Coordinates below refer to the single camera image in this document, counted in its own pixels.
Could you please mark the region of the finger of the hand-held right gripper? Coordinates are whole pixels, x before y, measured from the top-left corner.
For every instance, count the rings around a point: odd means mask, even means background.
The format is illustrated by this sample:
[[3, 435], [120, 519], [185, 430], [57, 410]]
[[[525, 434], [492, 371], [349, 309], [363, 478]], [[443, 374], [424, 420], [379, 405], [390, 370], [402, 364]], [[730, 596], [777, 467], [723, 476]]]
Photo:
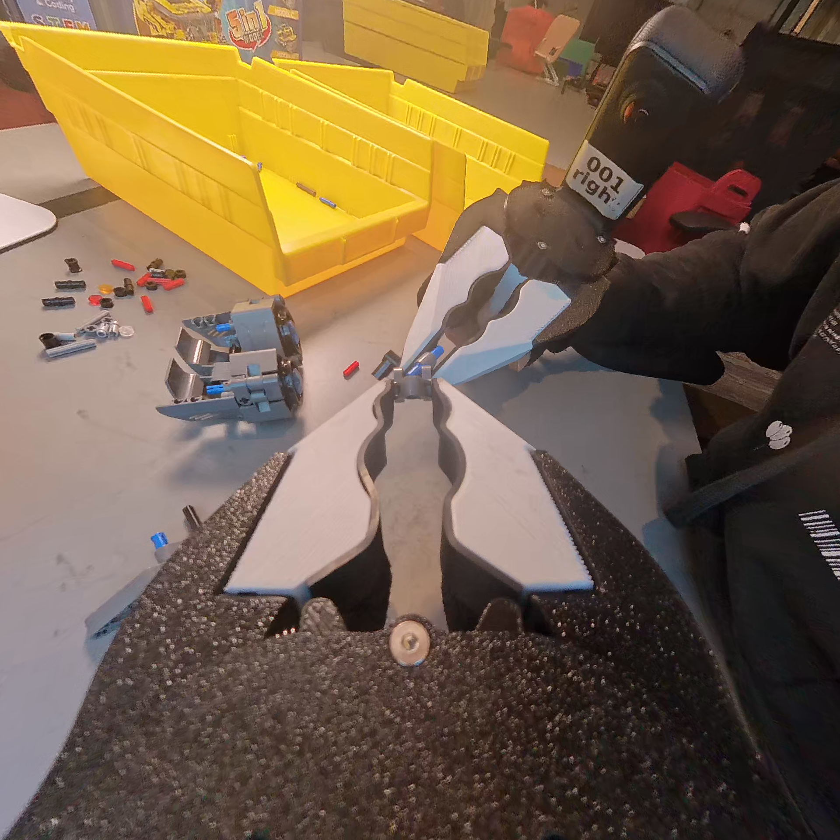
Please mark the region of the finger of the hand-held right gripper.
[[570, 304], [571, 298], [553, 283], [527, 280], [513, 309], [490, 320], [476, 341], [451, 353], [434, 378], [458, 385], [519, 360], [530, 354], [538, 334]]
[[437, 346], [453, 310], [465, 304], [482, 307], [483, 299], [492, 295], [509, 264], [502, 236], [483, 226], [436, 265], [404, 342], [404, 373]]

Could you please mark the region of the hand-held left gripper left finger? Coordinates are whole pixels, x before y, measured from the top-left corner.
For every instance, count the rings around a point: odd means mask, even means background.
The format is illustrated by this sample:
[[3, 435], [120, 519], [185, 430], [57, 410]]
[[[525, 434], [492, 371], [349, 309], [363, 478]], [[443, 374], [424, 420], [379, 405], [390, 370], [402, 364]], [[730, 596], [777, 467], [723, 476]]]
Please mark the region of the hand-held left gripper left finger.
[[315, 584], [372, 544], [381, 520], [374, 478], [385, 464], [393, 386], [376, 381], [291, 447], [225, 594], [306, 602]]

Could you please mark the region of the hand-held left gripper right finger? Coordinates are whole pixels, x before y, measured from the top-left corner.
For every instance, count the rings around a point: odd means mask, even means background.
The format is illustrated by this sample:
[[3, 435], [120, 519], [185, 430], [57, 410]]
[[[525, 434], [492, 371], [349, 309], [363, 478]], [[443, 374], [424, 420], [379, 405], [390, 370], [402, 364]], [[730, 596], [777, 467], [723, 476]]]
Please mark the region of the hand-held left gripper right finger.
[[444, 532], [457, 554], [519, 596], [593, 587], [536, 450], [446, 381], [434, 382]]

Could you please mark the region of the black connector with blue pins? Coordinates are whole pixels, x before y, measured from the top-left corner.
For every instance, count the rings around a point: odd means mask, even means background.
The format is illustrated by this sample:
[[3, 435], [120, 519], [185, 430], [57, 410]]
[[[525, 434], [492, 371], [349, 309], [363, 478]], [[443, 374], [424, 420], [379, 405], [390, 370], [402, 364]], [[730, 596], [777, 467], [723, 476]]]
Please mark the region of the black connector with blue pins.
[[[445, 348], [438, 345], [432, 350], [422, 353], [405, 375], [420, 375], [421, 368], [424, 365], [434, 367], [444, 352]], [[374, 368], [372, 375], [375, 379], [381, 381], [391, 375], [396, 369], [402, 369], [401, 357], [395, 351], [388, 350], [384, 353], [380, 363]]]

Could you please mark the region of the grey angular connector piece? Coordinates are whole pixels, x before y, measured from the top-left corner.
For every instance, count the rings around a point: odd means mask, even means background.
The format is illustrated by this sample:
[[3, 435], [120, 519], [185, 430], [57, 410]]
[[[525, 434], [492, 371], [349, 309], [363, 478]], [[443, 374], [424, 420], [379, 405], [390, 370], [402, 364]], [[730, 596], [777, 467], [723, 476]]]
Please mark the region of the grey angular connector piece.
[[395, 402], [429, 400], [432, 397], [433, 368], [429, 364], [415, 364], [409, 370], [397, 367], [392, 373]]

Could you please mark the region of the person's right forearm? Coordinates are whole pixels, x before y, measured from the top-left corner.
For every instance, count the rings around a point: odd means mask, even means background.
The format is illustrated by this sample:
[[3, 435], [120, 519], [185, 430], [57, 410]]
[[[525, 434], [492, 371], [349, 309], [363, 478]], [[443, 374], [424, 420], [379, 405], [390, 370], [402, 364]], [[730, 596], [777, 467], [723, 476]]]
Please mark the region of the person's right forearm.
[[643, 259], [620, 258], [594, 314], [557, 348], [614, 371], [710, 385], [720, 353], [783, 371], [838, 306], [839, 184]]

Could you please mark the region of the grey desk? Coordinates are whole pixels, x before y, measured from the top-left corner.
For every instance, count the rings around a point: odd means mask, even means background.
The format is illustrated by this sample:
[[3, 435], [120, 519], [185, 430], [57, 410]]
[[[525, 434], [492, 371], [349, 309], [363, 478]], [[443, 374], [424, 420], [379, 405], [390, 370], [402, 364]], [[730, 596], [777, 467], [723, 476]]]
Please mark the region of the grey desk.
[[[163, 258], [184, 288], [150, 295], [154, 314], [120, 301], [131, 339], [62, 360], [38, 336], [72, 330], [89, 308], [45, 311], [64, 259], [95, 283], [110, 261]], [[1, 823], [15, 823], [67, 738], [112, 636], [85, 644], [85, 620], [153, 562], [151, 534], [183, 539], [182, 509], [202, 519], [278, 451], [368, 386], [400, 351], [417, 289], [438, 252], [403, 247], [289, 299], [304, 353], [299, 415], [259, 425], [186, 423], [155, 408], [182, 320], [259, 291], [121, 201], [61, 218], [49, 235], [2, 253]], [[343, 369], [360, 369], [349, 380]], [[604, 370], [573, 351], [521, 373], [496, 371], [463, 392], [551, 453], [639, 539], [697, 612], [684, 536], [661, 515], [686, 488], [699, 450], [682, 387]]]

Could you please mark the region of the red chair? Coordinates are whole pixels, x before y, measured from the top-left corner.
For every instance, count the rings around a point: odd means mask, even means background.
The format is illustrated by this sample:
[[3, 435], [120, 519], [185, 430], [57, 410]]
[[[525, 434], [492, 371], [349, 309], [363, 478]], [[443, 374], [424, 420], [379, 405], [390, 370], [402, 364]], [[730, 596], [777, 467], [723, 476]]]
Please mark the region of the red chair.
[[762, 186], [759, 177], [736, 169], [712, 181], [673, 163], [644, 200], [614, 230], [614, 238], [645, 254], [677, 248], [709, 233], [738, 228]]

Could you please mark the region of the grey beam with black axle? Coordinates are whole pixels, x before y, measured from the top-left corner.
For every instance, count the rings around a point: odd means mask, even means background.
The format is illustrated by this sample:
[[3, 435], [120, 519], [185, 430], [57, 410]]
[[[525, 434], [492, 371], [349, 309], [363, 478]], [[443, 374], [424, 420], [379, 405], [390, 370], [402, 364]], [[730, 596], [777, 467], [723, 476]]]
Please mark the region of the grey beam with black axle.
[[88, 615], [85, 620], [85, 644], [119, 630], [122, 622], [136, 608], [144, 591], [185, 541], [181, 539], [170, 542], [164, 532], [153, 534], [151, 540], [154, 547], [154, 562]]

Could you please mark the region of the small beige chair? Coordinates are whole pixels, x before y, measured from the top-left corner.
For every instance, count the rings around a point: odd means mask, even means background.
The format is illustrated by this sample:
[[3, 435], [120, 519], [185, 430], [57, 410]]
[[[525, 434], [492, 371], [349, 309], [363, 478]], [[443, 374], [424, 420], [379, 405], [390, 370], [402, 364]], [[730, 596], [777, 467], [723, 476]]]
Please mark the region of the small beige chair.
[[574, 17], [558, 15], [553, 19], [545, 36], [534, 50], [534, 58], [540, 63], [542, 69], [542, 79], [555, 88], [560, 86], [560, 79], [554, 64], [572, 41], [580, 25], [580, 21]]

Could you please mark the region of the grey twin engine toy assembly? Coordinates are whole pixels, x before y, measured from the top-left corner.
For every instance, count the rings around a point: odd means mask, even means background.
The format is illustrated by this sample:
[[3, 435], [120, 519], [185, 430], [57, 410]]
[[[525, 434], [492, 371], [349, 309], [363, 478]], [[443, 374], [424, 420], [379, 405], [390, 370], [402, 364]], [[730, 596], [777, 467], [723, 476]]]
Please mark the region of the grey twin engine toy assembly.
[[157, 406], [184, 421], [260, 424], [296, 415], [303, 396], [302, 350], [281, 296], [186, 319], [166, 376], [171, 401]]

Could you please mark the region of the large yellow storage bin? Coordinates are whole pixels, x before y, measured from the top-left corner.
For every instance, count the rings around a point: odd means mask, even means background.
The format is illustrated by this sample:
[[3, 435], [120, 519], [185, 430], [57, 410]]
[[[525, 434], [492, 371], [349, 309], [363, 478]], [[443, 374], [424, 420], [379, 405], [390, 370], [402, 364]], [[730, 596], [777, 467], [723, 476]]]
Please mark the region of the large yellow storage bin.
[[91, 179], [262, 291], [307, 289], [426, 225], [427, 200], [315, 142], [322, 120], [276, 66], [234, 47], [2, 32]]

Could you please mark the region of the scattered small building pieces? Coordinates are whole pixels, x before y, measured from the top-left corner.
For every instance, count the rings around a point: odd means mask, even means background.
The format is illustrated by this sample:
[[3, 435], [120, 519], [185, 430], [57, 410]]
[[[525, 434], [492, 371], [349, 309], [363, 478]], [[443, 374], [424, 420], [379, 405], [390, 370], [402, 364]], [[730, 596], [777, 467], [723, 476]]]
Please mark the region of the scattered small building pieces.
[[56, 293], [42, 298], [45, 311], [65, 311], [84, 305], [89, 308], [81, 325], [72, 330], [49, 330], [38, 336], [42, 356], [56, 361], [90, 352], [103, 344], [131, 339], [134, 327], [121, 320], [120, 301], [137, 301], [146, 315], [154, 314], [151, 293], [184, 287], [187, 272], [170, 268], [163, 259], [138, 267], [123, 259], [112, 259], [115, 279], [95, 283], [83, 273], [77, 258], [66, 258], [66, 276], [55, 281]]

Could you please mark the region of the toy kit box with badge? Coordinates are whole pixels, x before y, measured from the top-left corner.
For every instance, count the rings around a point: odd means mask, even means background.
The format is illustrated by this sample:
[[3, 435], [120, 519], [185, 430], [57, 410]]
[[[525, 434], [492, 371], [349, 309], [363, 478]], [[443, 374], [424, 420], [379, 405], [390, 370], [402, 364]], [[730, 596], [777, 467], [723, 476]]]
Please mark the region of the toy kit box with badge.
[[234, 46], [247, 61], [270, 40], [262, 2], [132, 1], [138, 35]]

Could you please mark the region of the white rounded board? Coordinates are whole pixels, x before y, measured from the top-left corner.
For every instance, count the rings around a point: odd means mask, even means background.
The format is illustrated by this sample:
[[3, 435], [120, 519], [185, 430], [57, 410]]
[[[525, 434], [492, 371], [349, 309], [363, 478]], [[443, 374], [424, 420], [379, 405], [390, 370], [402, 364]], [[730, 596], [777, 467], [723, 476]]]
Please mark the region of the white rounded board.
[[48, 208], [1, 193], [1, 253], [48, 235], [57, 225]]

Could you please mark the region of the blue toy kit box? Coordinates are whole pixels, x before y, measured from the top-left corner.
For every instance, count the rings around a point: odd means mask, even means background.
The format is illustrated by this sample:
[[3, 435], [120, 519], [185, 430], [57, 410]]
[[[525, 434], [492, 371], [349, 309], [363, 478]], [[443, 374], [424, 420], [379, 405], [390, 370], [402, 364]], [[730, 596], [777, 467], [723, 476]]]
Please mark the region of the blue toy kit box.
[[21, 21], [38, 26], [97, 30], [89, 1], [13, 1]]

